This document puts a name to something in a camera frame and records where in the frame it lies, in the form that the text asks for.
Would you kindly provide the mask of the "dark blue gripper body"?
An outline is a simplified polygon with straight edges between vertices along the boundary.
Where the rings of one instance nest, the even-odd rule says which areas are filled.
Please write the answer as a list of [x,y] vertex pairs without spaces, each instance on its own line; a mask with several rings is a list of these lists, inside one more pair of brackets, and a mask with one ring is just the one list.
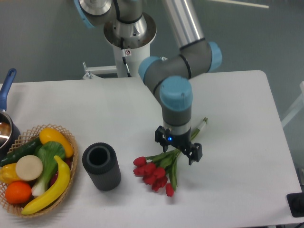
[[163,122],[164,132],[164,145],[168,147],[169,145],[186,150],[190,146],[190,132],[191,132],[191,121],[180,125],[173,126],[166,122]]

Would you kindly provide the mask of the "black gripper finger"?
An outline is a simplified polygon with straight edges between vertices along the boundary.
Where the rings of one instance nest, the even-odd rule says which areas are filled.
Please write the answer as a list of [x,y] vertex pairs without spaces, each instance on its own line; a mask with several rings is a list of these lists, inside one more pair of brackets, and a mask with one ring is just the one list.
[[159,126],[156,129],[154,140],[161,145],[163,152],[168,150],[169,142],[167,140],[166,130],[163,126]]
[[202,158],[202,145],[200,143],[189,142],[181,149],[182,153],[188,157],[188,164],[199,162]]

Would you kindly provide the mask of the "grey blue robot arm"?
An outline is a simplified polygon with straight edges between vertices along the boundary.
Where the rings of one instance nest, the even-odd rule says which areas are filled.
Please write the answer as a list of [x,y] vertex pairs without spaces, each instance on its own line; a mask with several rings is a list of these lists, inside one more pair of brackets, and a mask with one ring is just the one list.
[[155,141],[164,151],[173,146],[188,157],[189,163],[198,162],[202,146],[190,138],[190,79],[219,67],[222,54],[216,43],[205,40],[192,2],[163,2],[180,50],[168,59],[150,54],[156,25],[143,11],[142,1],[76,0],[74,4],[88,28],[103,25],[115,57],[114,66],[85,67],[85,78],[102,74],[140,77],[162,107],[163,125],[155,131]]

